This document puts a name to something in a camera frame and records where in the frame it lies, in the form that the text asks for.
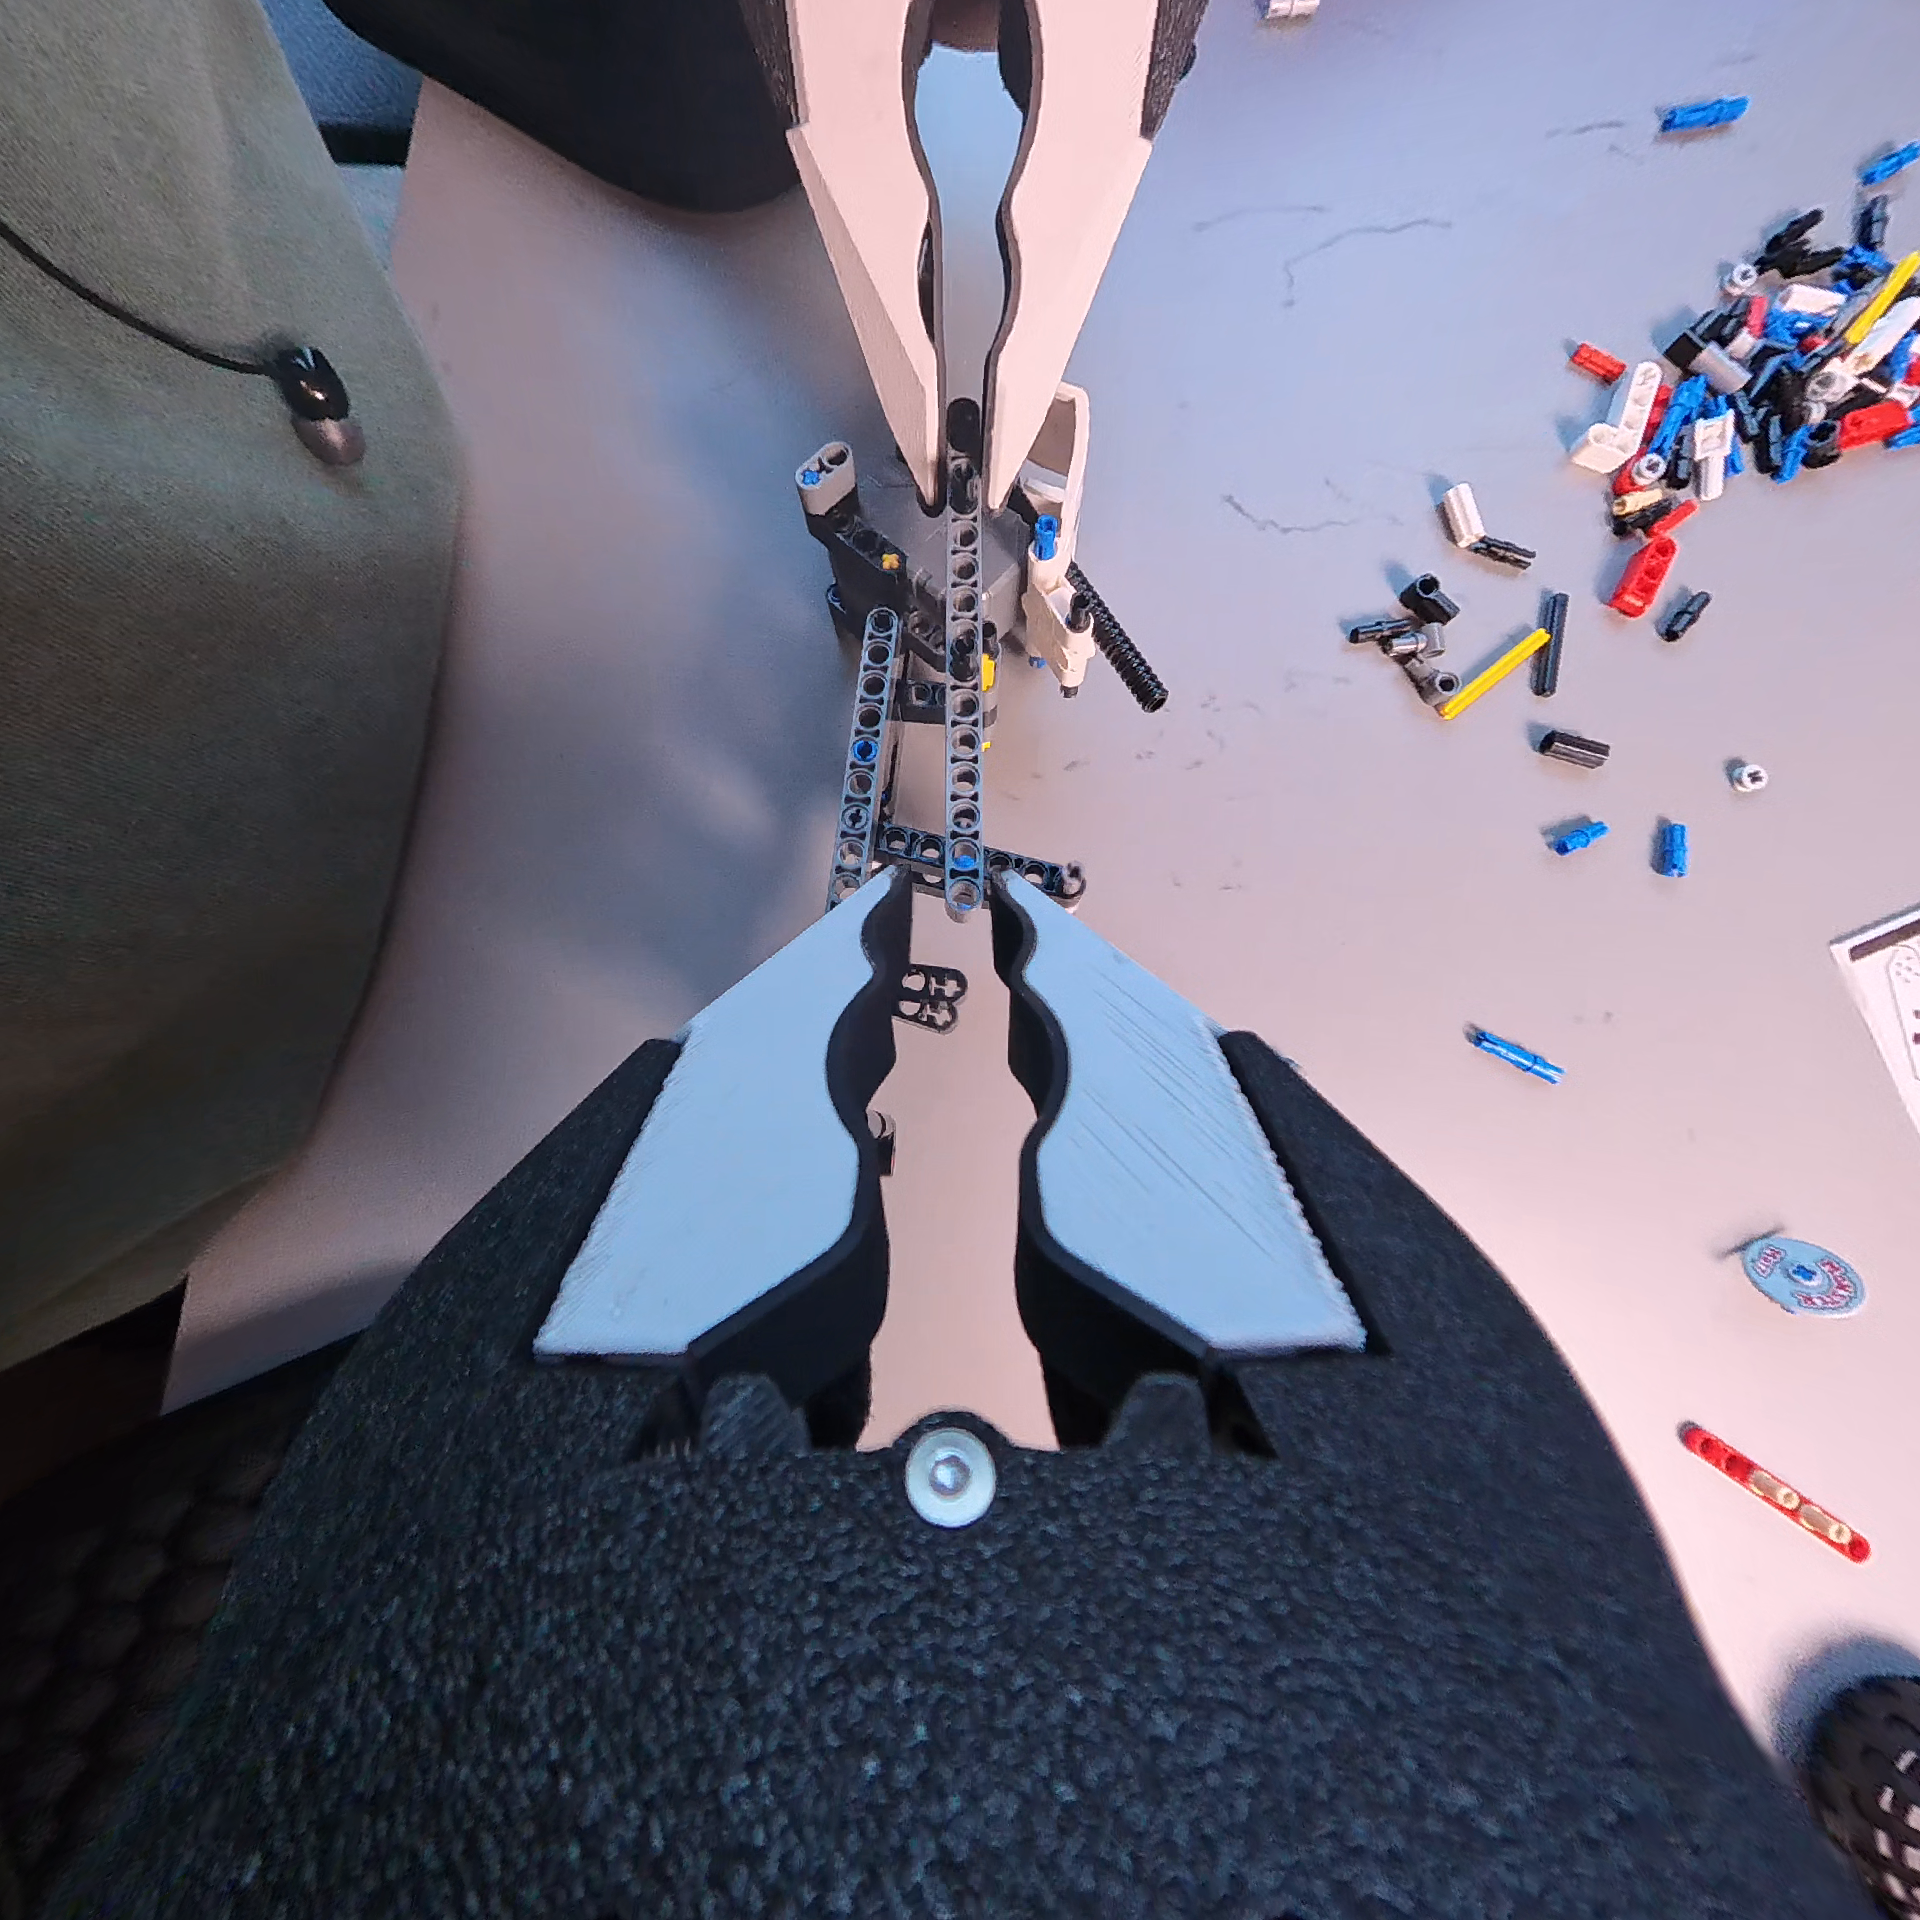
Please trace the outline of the red beam with tan pins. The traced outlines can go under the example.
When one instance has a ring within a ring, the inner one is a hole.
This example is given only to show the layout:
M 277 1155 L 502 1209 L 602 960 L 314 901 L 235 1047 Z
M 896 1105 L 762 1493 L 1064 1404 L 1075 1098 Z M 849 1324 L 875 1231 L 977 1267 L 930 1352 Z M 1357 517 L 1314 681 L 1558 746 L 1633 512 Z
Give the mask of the red beam with tan pins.
M 1682 1425 L 1677 1431 L 1684 1450 L 1712 1466 L 1721 1477 L 1741 1487 L 1749 1496 L 1763 1500 L 1766 1506 L 1786 1513 L 1796 1527 L 1816 1533 L 1819 1541 L 1837 1551 L 1852 1564 L 1860 1567 L 1870 1560 L 1870 1541 L 1840 1521 L 1826 1506 L 1812 1501 L 1796 1490 L 1788 1479 L 1769 1473 L 1752 1457 L 1737 1451 L 1710 1428 L 1700 1425 Z

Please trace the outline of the black toy truck chassis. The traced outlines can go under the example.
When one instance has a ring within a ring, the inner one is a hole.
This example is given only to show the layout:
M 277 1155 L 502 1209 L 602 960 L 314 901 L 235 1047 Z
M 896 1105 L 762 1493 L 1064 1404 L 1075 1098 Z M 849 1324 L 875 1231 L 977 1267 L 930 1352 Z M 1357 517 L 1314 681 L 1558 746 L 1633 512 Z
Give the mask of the black toy truck chassis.
M 977 407 L 950 410 L 950 448 L 969 456 Z M 1085 879 L 1077 865 L 992 849 L 986 836 L 986 753 L 997 722 L 1004 664 L 1045 668 L 1072 698 L 1088 666 L 1104 656 L 1136 704 L 1154 714 L 1169 691 L 1075 556 L 1085 491 L 1088 393 L 1064 385 L 1004 508 L 980 495 L 980 681 L 986 741 L 980 755 L 980 835 L 986 895 L 1016 873 L 1057 906 L 1077 908 Z M 861 488 L 850 444 L 829 442 L 798 468 L 808 531 L 828 552 L 834 628 L 857 643 L 849 769 L 840 802 L 828 904 L 850 898 L 882 865 L 902 867 L 945 898 L 945 824 L 917 827 L 896 817 L 900 735 L 909 725 L 945 735 L 946 509 L 923 517 L 909 475 Z

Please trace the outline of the white thick angled beam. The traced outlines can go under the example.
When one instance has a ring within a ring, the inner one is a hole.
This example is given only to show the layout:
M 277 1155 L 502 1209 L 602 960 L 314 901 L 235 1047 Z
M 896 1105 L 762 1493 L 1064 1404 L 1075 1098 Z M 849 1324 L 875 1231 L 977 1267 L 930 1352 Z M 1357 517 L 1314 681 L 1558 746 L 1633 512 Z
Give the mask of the white thick angled beam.
M 1611 475 L 1637 460 L 1661 383 L 1661 368 L 1653 361 L 1641 361 L 1621 372 L 1608 416 L 1589 426 L 1584 436 L 1573 444 L 1569 450 L 1571 464 L 1589 474 Z

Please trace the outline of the long grey holed beam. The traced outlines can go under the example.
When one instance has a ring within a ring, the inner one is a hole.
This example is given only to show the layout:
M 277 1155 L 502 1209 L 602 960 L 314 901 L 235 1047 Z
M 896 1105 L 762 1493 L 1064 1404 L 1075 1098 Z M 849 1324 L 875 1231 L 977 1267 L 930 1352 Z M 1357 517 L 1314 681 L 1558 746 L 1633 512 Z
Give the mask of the long grey holed beam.
M 945 583 L 945 906 L 954 922 L 980 908 L 986 855 L 980 835 L 986 700 L 980 681 L 980 509 L 977 464 L 946 457 Z

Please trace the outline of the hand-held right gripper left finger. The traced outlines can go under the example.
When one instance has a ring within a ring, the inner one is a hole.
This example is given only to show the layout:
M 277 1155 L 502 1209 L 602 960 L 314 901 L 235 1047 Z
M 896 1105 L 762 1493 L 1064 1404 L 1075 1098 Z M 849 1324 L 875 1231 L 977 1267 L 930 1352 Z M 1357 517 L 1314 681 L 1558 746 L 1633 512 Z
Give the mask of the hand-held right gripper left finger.
M 680 1031 L 540 1361 L 664 1364 L 696 1401 L 769 1377 L 817 1448 L 857 1442 L 889 1268 L 868 1107 L 896 1060 L 909 898 L 875 876 Z

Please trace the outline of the grey desk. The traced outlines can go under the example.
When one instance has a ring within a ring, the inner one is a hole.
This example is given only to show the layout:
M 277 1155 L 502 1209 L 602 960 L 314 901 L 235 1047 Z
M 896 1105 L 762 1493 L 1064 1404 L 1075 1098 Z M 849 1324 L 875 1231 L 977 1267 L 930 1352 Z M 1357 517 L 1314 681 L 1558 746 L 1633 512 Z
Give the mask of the grey desk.
M 1669 106 L 1749 96 L 1660 138 Z M 1082 560 L 1170 688 L 1002 700 L 992 835 L 1288 1055 L 1494 1259 L 1638 1477 L 1724 1685 L 1792 1754 L 1916 1666 L 1916 1132 L 1832 940 L 1916 904 L 1916 457 L 1739 475 L 1680 643 L 1569 466 L 1596 387 L 1788 215 L 1916 140 L 1916 4 L 1214 4 L 1072 360 Z M 612 1066 L 819 911 L 849 661 L 798 460 L 873 389 L 802 195 L 684 219 L 426 85 L 390 277 L 464 445 L 440 732 L 312 1146 L 197 1261 L 166 1404 L 360 1325 Z M 1489 537 L 1452 545 L 1473 485 Z M 1348 645 L 1438 573 L 1442 721 Z M 1598 770 L 1536 755 L 1611 746 Z M 1730 761 L 1769 783 L 1741 796 Z M 1650 869 L 1661 818 L 1690 876 Z M 1558 858 L 1547 835 L 1601 821 Z M 1550 1085 L 1470 1026 L 1564 1066 Z M 1739 1251 L 1866 1285 L 1786 1313 Z M 1870 1541 L 1692 1457 L 1700 1425 Z

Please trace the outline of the blue round printed disc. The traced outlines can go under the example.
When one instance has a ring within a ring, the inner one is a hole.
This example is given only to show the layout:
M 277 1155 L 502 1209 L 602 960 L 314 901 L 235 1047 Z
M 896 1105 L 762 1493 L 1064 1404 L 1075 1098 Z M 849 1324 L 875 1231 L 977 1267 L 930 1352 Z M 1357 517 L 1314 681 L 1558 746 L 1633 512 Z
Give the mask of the blue round printed disc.
M 1786 1313 L 1846 1316 L 1866 1308 L 1860 1273 L 1806 1240 L 1755 1237 L 1739 1251 L 1739 1264 L 1749 1283 Z

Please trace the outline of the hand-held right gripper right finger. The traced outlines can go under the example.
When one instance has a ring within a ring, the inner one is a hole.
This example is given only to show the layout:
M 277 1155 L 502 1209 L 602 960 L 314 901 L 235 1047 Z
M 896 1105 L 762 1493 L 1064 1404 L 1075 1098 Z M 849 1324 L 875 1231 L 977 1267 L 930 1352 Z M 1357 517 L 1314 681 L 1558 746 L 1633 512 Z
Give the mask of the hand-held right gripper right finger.
M 1016 1291 L 1059 1442 L 1099 1444 L 1141 1377 L 1218 1405 L 1240 1361 L 1361 1353 L 1226 1031 L 1030 881 L 995 883 L 992 947 L 1038 1112 Z

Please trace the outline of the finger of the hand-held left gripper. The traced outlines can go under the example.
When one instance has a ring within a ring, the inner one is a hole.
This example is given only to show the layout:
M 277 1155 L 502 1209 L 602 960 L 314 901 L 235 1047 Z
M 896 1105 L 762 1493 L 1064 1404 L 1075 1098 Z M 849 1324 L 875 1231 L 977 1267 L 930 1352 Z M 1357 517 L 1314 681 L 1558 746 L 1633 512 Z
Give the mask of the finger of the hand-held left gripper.
M 880 410 L 941 504 L 941 219 L 914 114 L 929 18 L 929 2 L 789 2 L 789 144 Z
M 1156 2 L 1009 2 L 998 72 L 1024 114 L 998 203 L 1009 292 L 982 393 L 986 499 L 1033 450 L 1150 156 Z

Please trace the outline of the yellow axle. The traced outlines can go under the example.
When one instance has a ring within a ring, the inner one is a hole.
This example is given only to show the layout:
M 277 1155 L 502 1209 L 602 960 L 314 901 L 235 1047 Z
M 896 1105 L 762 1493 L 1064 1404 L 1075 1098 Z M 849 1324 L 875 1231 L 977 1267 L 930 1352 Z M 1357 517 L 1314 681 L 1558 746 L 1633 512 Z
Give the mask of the yellow axle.
M 1480 674 L 1449 693 L 1433 712 L 1442 721 L 1459 719 L 1474 708 L 1490 691 L 1509 681 L 1525 666 L 1530 666 L 1550 643 L 1547 628 L 1536 628 L 1526 637 L 1514 643 L 1497 661 L 1489 664 Z

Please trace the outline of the black rubber tyre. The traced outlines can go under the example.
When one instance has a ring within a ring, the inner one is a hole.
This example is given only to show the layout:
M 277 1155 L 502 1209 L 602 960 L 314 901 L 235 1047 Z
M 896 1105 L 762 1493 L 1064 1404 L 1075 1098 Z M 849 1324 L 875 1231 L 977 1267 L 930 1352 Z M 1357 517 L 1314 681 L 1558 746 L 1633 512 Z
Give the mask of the black rubber tyre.
M 1845 1690 L 1816 1728 L 1809 1796 L 1891 1916 L 1918 1916 L 1918 1680 Z

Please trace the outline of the sticker sheet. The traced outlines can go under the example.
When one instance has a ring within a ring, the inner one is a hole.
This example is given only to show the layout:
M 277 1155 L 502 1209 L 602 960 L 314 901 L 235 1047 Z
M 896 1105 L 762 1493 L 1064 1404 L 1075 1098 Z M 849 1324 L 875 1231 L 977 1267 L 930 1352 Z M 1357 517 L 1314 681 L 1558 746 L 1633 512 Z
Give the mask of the sticker sheet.
M 1832 957 L 1918 1128 L 1918 908 L 1837 937 Z

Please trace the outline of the pile of assorted small bricks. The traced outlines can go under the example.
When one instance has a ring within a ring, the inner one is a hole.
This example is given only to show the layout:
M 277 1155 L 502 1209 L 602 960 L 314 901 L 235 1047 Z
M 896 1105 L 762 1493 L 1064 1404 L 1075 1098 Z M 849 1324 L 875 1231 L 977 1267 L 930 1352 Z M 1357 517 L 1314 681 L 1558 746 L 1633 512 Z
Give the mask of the pile of assorted small bricks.
M 1741 474 L 1782 488 L 1864 448 L 1918 444 L 1916 255 L 1893 197 L 1856 192 L 1845 245 L 1792 215 L 1718 277 L 1716 301 L 1650 361 L 1665 383 L 1638 457 L 1604 479 L 1619 539 L 1673 532 Z

